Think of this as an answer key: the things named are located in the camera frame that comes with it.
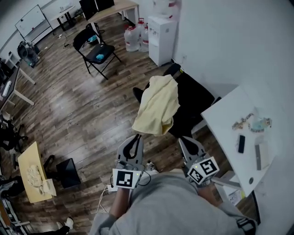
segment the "desk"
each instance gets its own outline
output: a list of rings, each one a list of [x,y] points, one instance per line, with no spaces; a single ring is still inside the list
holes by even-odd
[[[243,129],[232,129],[232,125],[235,122],[240,122],[241,118],[245,118],[254,109],[255,106],[245,91],[241,87],[237,87],[201,114],[224,151],[234,173],[238,177],[239,183],[219,178],[213,178],[213,181],[221,185],[241,189],[246,196],[249,196],[254,190],[269,168],[268,166],[261,171],[257,170],[254,147],[255,139],[258,136],[264,135],[269,147],[274,144],[272,141],[274,137],[271,136],[272,132],[270,130],[266,130],[265,133],[253,133],[248,129],[247,125],[244,125]],[[246,138],[243,154],[237,152],[237,139],[239,134],[244,135]],[[269,150],[270,164],[273,158],[273,153]]]
[[[22,60],[19,63],[19,67],[16,68],[16,70],[13,72],[13,74],[10,76],[10,78],[7,80],[6,84],[8,83],[8,81],[11,81],[11,86],[8,90],[7,96],[3,97],[3,100],[0,101],[0,111],[2,110],[2,108],[4,107],[4,105],[9,102],[12,105],[15,105],[14,103],[12,103],[9,99],[11,98],[11,96],[13,94],[17,95],[19,98],[23,99],[24,101],[26,101],[27,103],[29,103],[30,105],[35,105],[34,102],[32,102],[30,99],[28,99],[27,97],[25,97],[24,95],[22,95],[20,92],[18,92],[16,90],[16,85],[17,85],[17,80],[18,80],[18,76],[19,73],[21,73],[28,81],[30,81],[32,84],[36,84],[21,68],[21,64],[22,64]],[[3,94],[4,89],[6,84],[0,89],[0,95]]]
[[[75,7],[75,5],[71,6],[70,8],[58,13],[56,16],[54,16],[53,18],[50,19],[50,21],[54,21],[54,20],[57,20],[58,23],[60,24],[60,27],[62,28],[63,31],[66,31],[66,29],[64,28],[63,26],[63,23],[61,23],[59,17],[62,17],[63,15],[66,17],[69,25],[72,27],[74,26],[74,22],[73,22],[73,19],[71,18],[70,14],[69,14],[69,11],[71,11],[73,8]]]
[[[94,25],[94,23],[96,23],[99,20],[102,20],[108,16],[111,16],[113,14],[122,13],[123,19],[124,19],[124,11],[126,10],[130,10],[130,9],[134,9],[135,10],[135,19],[136,22],[139,21],[139,4],[129,1],[129,0],[115,0],[114,1],[114,6],[105,9],[103,11],[99,11],[97,12],[95,15],[93,15],[88,22],[91,23],[92,28],[94,29],[94,31],[98,34],[96,27]]]
[[[18,157],[20,175],[23,179],[23,185],[30,203],[45,201],[52,198],[51,194],[45,193],[44,195],[41,195],[33,186],[28,184],[27,169],[31,165],[38,166],[42,180],[47,179],[43,164],[41,162],[42,159],[37,142],[34,142],[21,156]]]

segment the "gray shirt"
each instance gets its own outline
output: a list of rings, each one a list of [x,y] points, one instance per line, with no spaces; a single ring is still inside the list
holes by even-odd
[[[182,174],[160,173],[133,190],[130,208],[119,219],[98,213],[89,234],[244,235],[236,223],[241,218],[246,217],[229,201],[216,208],[199,197]]]

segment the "floor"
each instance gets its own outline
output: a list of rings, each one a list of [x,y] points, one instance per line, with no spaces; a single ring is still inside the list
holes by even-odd
[[[136,117],[139,104],[132,94],[133,87],[144,88],[150,77],[161,75],[169,65],[157,68],[147,53],[126,52],[124,46],[124,25],[121,16],[115,15],[99,22],[100,29],[105,29],[104,40],[114,45],[123,64],[116,59],[107,67],[106,81],[90,67],[91,74],[82,57],[72,47],[75,35],[87,25],[79,22],[65,33],[59,28],[56,35],[48,35],[38,46],[42,51],[38,65],[25,70],[36,85],[20,78],[17,90],[35,102],[30,106],[18,97],[13,97],[16,104],[6,105],[5,110],[15,118],[15,124],[25,125],[29,140],[24,149],[37,141],[45,161],[49,155],[56,156],[56,163],[73,158],[81,185],[63,189],[55,183],[57,197],[35,204],[30,204],[25,192],[13,198],[12,203],[22,221],[30,221],[29,232],[44,232],[57,229],[56,221],[65,221],[72,217],[75,224],[71,234],[87,234],[95,216],[98,200],[110,176],[118,146],[135,134],[131,126]],[[208,128],[196,133],[197,138],[215,156],[224,174],[230,169],[217,141]],[[182,157],[177,139],[169,133],[162,137],[143,135],[144,161],[152,160],[160,172],[180,168]],[[2,154],[2,170],[6,177],[18,175],[12,167],[11,156]],[[105,194],[102,204],[109,209],[114,194]],[[253,198],[244,199],[239,209],[246,215],[256,218]]]

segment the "wall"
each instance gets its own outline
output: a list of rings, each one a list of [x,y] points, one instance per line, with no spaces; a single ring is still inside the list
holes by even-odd
[[[151,0],[135,0],[140,15]],[[294,223],[294,8],[288,0],[182,0],[174,59],[214,95],[241,85],[273,119],[276,153],[256,188],[258,234]]]
[[[41,7],[43,13],[53,28],[59,26],[57,20],[50,21],[52,17],[60,12],[61,6],[72,2],[76,7],[70,11],[71,15],[80,8],[79,0],[2,0],[0,1],[0,57],[7,59],[8,52],[11,51],[17,58],[17,46],[22,41],[20,33],[16,30],[15,24],[37,4]],[[38,42],[46,36],[52,29],[43,32],[34,42]]]

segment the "smartphone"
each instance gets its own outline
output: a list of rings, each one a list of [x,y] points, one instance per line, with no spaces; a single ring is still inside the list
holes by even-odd
[[[239,135],[238,152],[239,153],[244,153],[244,148],[245,148],[245,136],[244,135]]]

